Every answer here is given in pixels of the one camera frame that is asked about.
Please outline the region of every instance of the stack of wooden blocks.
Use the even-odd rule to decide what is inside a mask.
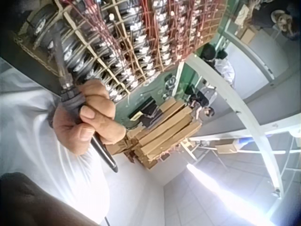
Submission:
[[[161,155],[201,127],[200,122],[192,120],[191,108],[185,106],[183,100],[171,98],[159,108],[163,116],[151,129],[141,125],[127,133],[127,139],[132,144],[127,153],[134,152],[137,159],[149,169],[157,164]]]

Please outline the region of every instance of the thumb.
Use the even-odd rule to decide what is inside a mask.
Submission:
[[[95,129],[86,123],[75,125],[65,132],[63,145],[76,155],[84,154],[90,145]]]

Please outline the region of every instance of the white lab coat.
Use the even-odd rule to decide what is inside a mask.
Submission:
[[[219,73],[221,73],[221,76],[226,80],[227,83],[229,83],[230,86],[234,86],[234,79],[235,79],[235,71],[232,67],[231,63],[228,59],[216,59],[215,60],[215,68]]]
[[[110,199],[96,150],[75,156],[59,143],[47,120],[56,98],[48,90],[15,68],[3,72],[0,82],[0,175],[24,173],[100,224]]]

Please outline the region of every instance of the wire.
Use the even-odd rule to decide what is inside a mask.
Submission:
[[[107,225],[110,226],[110,223],[109,223],[107,217],[104,217],[104,220],[105,220],[105,222],[107,223]]]

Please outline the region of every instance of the white wall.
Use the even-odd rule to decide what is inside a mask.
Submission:
[[[255,35],[249,47],[269,67],[275,77],[281,75],[288,69],[289,61],[285,53],[285,48],[264,30],[261,29]]]
[[[190,160],[190,157],[187,155],[185,151],[183,153],[171,153],[164,162],[159,162],[151,168],[150,173],[164,186],[186,169],[187,163]]]
[[[111,226],[164,226],[163,186],[140,163],[130,163],[124,154],[114,156],[119,172],[103,164],[110,189]]]
[[[263,73],[239,48],[230,43],[226,52],[227,59],[235,71],[234,89],[238,95],[245,99],[268,83]],[[217,114],[229,108],[227,102],[218,94],[212,104]]]
[[[270,142],[274,143],[273,146],[283,148],[281,145],[284,143],[287,146],[289,143],[288,138],[288,134],[275,135],[274,141],[270,140]],[[275,202],[276,197],[272,195],[274,188],[261,155],[237,153],[219,155],[219,157],[228,170],[220,164],[211,152],[196,167],[215,179],[224,189],[250,202],[263,214],[267,213]],[[288,167],[295,168],[298,157],[299,154],[292,154]],[[279,165],[284,163],[284,161],[284,155],[277,156]],[[285,189],[288,188],[288,181],[292,176],[292,172],[289,171],[284,174]],[[288,218],[296,216],[298,205],[301,203],[300,183],[299,173],[299,175],[295,176],[282,205],[272,216],[271,220],[276,225],[286,225],[284,222],[289,222]],[[229,211],[188,170],[185,170],[164,187],[164,197],[166,226],[251,225]]]
[[[291,116],[301,109],[300,72],[294,74],[277,87],[247,104],[257,121],[266,124]],[[204,123],[195,136],[244,129],[234,112]]]

